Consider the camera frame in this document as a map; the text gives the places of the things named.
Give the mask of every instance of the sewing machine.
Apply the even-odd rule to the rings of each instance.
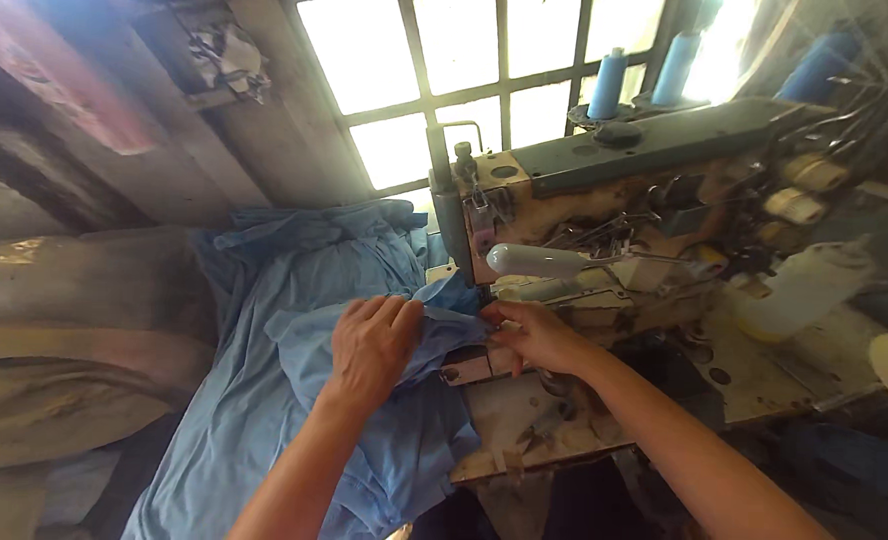
[[[430,190],[454,264],[428,280],[460,270],[486,302],[542,302],[604,346],[652,329],[700,340],[692,323],[709,294],[729,282],[767,295],[758,276],[775,255],[800,249],[802,228],[821,217],[822,202],[787,189],[788,136],[831,112],[746,98],[500,153],[472,156],[458,143],[455,163],[444,127],[431,126]],[[801,173],[811,183],[840,180],[815,174]],[[588,268],[568,278],[553,269],[514,275],[494,263],[506,245],[578,252]],[[538,264],[554,258],[542,253],[550,251],[531,253]],[[512,361],[508,350],[471,347],[454,351],[442,374],[464,385],[506,374]]]

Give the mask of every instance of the blue fabric scrap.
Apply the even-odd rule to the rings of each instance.
[[[460,274],[425,286],[441,257],[407,201],[232,217],[239,230],[191,235],[220,344],[122,538],[222,538],[330,375],[346,302],[403,294],[426,305],[421,344],[367,421],[320,534],[387,537],[442,501],[449,471],[481,444],[460,390],[429,376],[447,352],[484,339],[475,291]]]

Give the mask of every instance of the metal grille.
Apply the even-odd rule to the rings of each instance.
[[[508,0],[496,0],[498,81],[481,86],[464,88],[441,95],[435,95],[431,92],[431,85],[428,81],[428,68],[421,46],[421,35],[417,25],[417,16],[414,12],[414,2],[413,0],[398,0],[403,28],[407,37],[407,46],[410,49],[410,58],[413,62],[414,72],[417,75],[417,85],[418,90],[420,91],[420,97],[406,103],[391,104],[373,110],[365,110],[345,115],[340,113],[337,101],[334,99],[333,95],[330,95],[330,102],[335,117],[339,119],[339,122],[345,130],[353,126],[418,113],[423,114],[427,125],[431,126],[438,123],[438,117],[435,113],[436,109],[451,105],[460,105],[487,97],[499,96],[501,150],[510,150],[510,94],[512,92],[570,81],[570,99],[568,103],[568,108],[570,109],[578,104],[582,78],[596,75],[598,73],[598,69],[601,66],[600,60],[592,62],[584,61],[585,51],[587,49],[587,39],[591,26],[591,6],[593,2],[594,0],[581,0],[579,18],[577,21],[577,35],[574,43],[573,63],[571,66],[512,79],[509,75]],[[296,3],[297,2],[292,0],[291,3],[288,3],[287,5],[289,7],[288,14],[293,17],[291,20],[300,20],[295,8]],[[657,32],[654,37],[654,43],[651,48],[646,51],[628,55],[627,59],[629,67],[646,65],[641,88],[642,92],[647,92],[654,88],[657,72],[660,70],[660,67],[664,62],[672,37],[677,34],[680,29],[687,28],[689,23],[693,24],[699,4],[700,0],[666,0],[661,12]],[[303,33],[303,39],[306,42],[307,50],[314,50],[306,32]],[[566,113],[566,110],[561,111],[562,136],[570,136],[574,133],[574,126],[567,121],[565,116]],[[375,190],[375,195],[377,197],[387,197],[407,191],[426,188],[427,185],[428,179],[421,178],[408,183],[394,185],[387,189]]]

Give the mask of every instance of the blue thread spool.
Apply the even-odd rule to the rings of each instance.
[[[680,103],[684,85],[691,74],[691,65],[698,56],[701,36],[697,33],[678,33],[670,43],[661,74],[657,77],[650,103],[673,107]]]
[[[621,88],[624,86],[627,70],[628,57],[621,47],[616,47],[600,61],[594,94],[591,96],[591,103],[587,105],[588,118],[609,120],[617,116],[618,101],[621,99]]]
[[[835,31],[818,37],[774,97],[798,103],[826,104],[834,92],[834,82],[827,80],[828,77],[844,72],[860,52],[861,43],[850,31]]]

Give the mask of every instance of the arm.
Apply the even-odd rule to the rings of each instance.
[[[510,320],[492,338],[530,365],[587,382],[713,538],[829,539],[792,498],[737,450],[613,354],[540,304],[495,301],[482,315]]]
[[[318,538],[367,418],[388,399],[417,346],[423,315],[420,301],[400,296],[347,306],[330,340],[333,373],[237,516],[229,540]]]

